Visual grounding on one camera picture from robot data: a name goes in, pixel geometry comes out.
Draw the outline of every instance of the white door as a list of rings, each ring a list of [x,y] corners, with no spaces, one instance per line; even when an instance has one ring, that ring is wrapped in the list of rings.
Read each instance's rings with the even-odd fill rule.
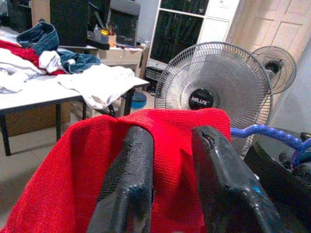
[[[247,0],[233,43],[249,51],[274,45],[298,62],[311,37],[311,0]]]

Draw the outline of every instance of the white cabinet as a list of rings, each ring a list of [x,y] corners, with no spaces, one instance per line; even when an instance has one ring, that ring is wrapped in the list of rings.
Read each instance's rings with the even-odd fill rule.
[[[148,66],[165,68],[184,49],[225,41],[240,0],[159,2]]]

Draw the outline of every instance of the glass cabinet door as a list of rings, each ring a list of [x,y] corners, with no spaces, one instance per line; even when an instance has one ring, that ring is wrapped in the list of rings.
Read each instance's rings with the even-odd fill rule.
[[[208,0],[162,0],[161,8],[204,15]]]
[[[202,18],[160,11],[150,58],[168,63],[181,51],[195,45]]]

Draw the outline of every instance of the red clothing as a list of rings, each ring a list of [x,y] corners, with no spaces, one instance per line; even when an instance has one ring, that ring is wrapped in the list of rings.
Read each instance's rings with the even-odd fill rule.
[[[35,54],[35,51],[33,49],[24,49],[17,44],[13,44],[4,40],[0,40],[0,48],[10,50],[12,54],[32,62],[36,67],[39,68],[39,56]],[[57,70],[52,74],[47,73],[47,75],[58,74],[65,74],[65,72],[63,70]]]
[[[203,232],[191,129],[210,125],[230,139],[229,116],[220,109],[145,110],[74,124],[31,178],[0,233],[86,232],[104,174],[132,125],[154,139],[152,232]]]

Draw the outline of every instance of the pile of clothes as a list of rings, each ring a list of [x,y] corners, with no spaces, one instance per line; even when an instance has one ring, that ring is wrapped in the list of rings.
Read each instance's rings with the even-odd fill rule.
[[[103,109],[133,87],[131,69],[108,67],[92,54],[58,46],[56,29],[46,22],[19,34],[16,43],[0,40],[0,93],[19,92],[39,75],[57,75],[58,83],[81,93],[89,107]]]

